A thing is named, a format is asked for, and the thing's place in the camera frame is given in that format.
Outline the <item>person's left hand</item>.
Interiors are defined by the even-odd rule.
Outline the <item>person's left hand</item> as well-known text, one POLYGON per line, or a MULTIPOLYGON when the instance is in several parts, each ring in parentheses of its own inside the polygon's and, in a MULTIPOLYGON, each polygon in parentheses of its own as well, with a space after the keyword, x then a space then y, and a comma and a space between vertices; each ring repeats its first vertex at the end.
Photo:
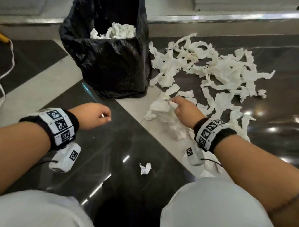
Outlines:
POLYGON ((98 123, 98 106, 105 106, 100 103, 86 103, 69 109, 76 116, 80 130, 91 130, 106 123, 98 123))

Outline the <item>person's right hand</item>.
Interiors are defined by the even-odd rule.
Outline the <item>person's right hand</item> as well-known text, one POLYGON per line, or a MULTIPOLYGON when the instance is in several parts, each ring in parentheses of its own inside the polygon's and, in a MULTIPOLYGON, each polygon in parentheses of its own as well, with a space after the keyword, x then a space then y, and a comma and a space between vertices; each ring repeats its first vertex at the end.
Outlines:
POLYGON ((175 114, 184 126, 191 129, 193 129, 200 120, 207 118, 196 105, 189 100, 187 100, 187 111, 175 111, 175 114))

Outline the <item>white tissue bunch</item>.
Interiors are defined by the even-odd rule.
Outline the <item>white tissue bunch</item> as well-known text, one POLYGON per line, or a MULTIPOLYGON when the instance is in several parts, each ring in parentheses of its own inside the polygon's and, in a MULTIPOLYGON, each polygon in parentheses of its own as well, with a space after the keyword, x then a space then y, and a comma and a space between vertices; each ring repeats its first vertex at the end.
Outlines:
POLYGON ((175 114, 178 104, 170 101, 170 96, 162 92, 150 105, 149 110, 144 115, 144 119, 150 121, 157 118, 165 125, 171 136, 179 141, 186 138, 186 132, 175 114))

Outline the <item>person's right forearm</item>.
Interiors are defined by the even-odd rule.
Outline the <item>person's right forearm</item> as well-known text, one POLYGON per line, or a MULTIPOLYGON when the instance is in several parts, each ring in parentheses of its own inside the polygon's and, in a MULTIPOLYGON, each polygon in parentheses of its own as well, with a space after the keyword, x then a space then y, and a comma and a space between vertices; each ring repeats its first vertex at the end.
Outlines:
POLYGON ((238 135, 214 154, 232 180, 256 198, 275 227, 299 227, 299 169, 238 135))

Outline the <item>person's left forearm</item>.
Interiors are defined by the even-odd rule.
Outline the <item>person's left forearm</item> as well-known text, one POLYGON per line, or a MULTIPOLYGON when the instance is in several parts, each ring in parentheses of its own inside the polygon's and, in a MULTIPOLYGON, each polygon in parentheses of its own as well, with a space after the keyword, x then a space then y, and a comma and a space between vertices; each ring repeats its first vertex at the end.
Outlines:
POLYGON ((20 122, 0 128, 0 195, 36 164, 51 147, 39 125, 20 122))

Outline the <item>right wristband with marker tiles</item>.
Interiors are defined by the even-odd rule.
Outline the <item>right wristband with marker tiles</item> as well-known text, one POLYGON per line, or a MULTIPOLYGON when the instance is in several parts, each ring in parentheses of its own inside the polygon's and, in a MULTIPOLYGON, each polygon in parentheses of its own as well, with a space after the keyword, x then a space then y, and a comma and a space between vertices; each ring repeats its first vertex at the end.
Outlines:
POLYGON ((220 119, 204 118, 193 127, 195 141, 205 152, 214 153, 216 146, 226 137, 236 135, 237 132, 227 126, 220 119))

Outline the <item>wristband with marker tiles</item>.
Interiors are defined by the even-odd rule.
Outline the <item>wristband with marker tiles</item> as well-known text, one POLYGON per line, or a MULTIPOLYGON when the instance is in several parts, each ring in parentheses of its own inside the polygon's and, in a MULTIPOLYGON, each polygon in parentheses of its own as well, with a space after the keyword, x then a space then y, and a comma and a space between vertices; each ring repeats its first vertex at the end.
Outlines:
POLYGON ((19 122, 31 122, 42 127, 50 139, 49 151, 61 150, 73 142, 80 126, 77 117, 62 108, 42 109, 21 118, 19 122))
POLYGON ((226 137, 236 135, 237 132, 227 126, 220 119, 204 118, 193 127, 195 141, 205 152, 214 153, 216 146, 226 137))

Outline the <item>black plastic trash bag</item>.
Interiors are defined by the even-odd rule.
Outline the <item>black plastic trash bag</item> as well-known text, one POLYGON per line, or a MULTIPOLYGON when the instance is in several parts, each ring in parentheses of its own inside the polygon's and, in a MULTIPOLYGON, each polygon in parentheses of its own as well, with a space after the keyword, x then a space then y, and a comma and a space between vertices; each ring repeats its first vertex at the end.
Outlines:
POLYGON ((59 28, 62 44, 99 97, 141 98, 151 75, 145 0, 74 0, 59 28), (133 25, 128 38, 91 38, 113 23, 133 25))

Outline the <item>pile of white paper strips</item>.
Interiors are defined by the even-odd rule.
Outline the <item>pile of white paper strips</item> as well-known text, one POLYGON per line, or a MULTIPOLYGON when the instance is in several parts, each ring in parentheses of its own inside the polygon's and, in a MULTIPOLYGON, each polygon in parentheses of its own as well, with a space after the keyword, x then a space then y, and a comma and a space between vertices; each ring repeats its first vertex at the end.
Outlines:
MULTIPOLYGON (((240 48, 235 50, 234 54, 219 55, 212 44, 203 41, 192 42, 191 38, 195 36, 196 33, 193 33, 176 42, 170 42, 165 54, 159 52, 152 41, 149 42, 149 52, 154 57, 151 60, 152 68, 159 70, 159 74, 149 80, 149 85, 159 84, 162 88, 168 88, 164 92, 166 95, 176 94, 191 101, 205 116, 210 115, 212 120, 220 119, 224 111, 230 110, 227 126, 235 130, 237 135, 250 141, 247 128, 250 121, 256 119, 250 113, 242 113, 241 106, 236 106, 231 101, 234 96, 240 97, 240 103, 252 96, 265 99, 266 90, 256 91, 255 81, 261 78, 271 79, 275 70, 271 73, 258 73, 252 51, 240 48), (174 79, 180 70, 203 78, 200 88, 208 105, 200 104, 193 90, 180 90, 174 79)), ((183 127, 186 136, 189 133, 193 145, 197 145, 194 130, 184 125, 183 127)), ((204 150, 203 154, 204 170, 200 177, 213 177, 209 170, 214 166, 220 174, 225 172, 214 154, 204 150)))

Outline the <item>small crumpled paper scrap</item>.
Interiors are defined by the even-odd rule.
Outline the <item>small crumpled paper scrap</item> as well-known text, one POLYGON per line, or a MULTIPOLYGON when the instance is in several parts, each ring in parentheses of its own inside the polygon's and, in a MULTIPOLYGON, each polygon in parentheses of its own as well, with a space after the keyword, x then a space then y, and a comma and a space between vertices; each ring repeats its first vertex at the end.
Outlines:
POLYGON ((146 166, 143 166, 143 165, 141 165, 141 163, 139 163, 139 166, 140 166, 140 174, 141 175, 148 175, 150 170, 152 169, 150 162, 148 162, 146 164, 146 166))

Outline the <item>white paper scraps in bag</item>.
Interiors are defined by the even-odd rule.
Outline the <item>white paper scraps in bag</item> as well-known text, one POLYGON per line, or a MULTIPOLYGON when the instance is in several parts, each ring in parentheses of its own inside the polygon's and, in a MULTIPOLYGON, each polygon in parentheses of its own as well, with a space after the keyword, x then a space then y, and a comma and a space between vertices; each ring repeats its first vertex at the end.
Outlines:
POLYGON ((112 23, 105 34, 99 34, 95 28, 90 33, 92 39, 126 39, 136 36, 136 28, 133 25, 112 23))

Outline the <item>person's right leg white trousers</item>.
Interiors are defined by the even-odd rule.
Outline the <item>person's right leg white trousers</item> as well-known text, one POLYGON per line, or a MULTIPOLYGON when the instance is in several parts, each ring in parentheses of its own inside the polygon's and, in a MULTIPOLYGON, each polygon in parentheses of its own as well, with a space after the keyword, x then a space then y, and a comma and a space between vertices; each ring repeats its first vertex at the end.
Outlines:
POLYGON ((163 208, 160 227, 274 227, 261 203, 235 183, 204 177, 182 186, 163 208))

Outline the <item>person's leg white trousers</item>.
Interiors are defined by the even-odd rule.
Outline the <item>person's leg white trousers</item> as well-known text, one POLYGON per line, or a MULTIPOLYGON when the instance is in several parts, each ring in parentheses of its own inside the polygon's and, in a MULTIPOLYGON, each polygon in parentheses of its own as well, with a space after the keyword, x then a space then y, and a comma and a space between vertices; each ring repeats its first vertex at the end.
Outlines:
POLYGON ((261 203, 235 183, 204 177, 182 186, 163 208, 160 227, 274 227, 261 203))
POLYGON ((95 227, 74 197, 39 190, 0 196, 0 227, 95 227))

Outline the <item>person's left leg white trousers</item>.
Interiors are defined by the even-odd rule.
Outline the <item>person's left leg white trousers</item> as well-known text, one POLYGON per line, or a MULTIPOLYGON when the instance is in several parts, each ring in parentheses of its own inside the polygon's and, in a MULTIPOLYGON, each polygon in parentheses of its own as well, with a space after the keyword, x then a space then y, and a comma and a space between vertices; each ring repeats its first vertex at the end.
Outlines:
POLYGON ((0 227, 95 227, 74 197, 39 190, 0 196, 0 227))

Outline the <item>metal door track rail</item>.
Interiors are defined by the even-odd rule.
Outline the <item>metal door track rail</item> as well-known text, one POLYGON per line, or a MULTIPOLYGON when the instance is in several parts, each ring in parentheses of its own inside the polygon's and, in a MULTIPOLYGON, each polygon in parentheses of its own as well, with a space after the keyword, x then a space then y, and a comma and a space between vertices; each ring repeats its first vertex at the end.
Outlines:
MULTIPOLYGON (((241 21, 287 21, 299 20, 299 10, 295 11, 253 11, 253 12, 213 12, 200 15, 180 16, 148 16, 150 24, 155 23, 218 23, 241 21)), ((31 16, 0 16, 0 25, 3 26, 42 26, 63 23, 64 18, 42 18, 31 16)))

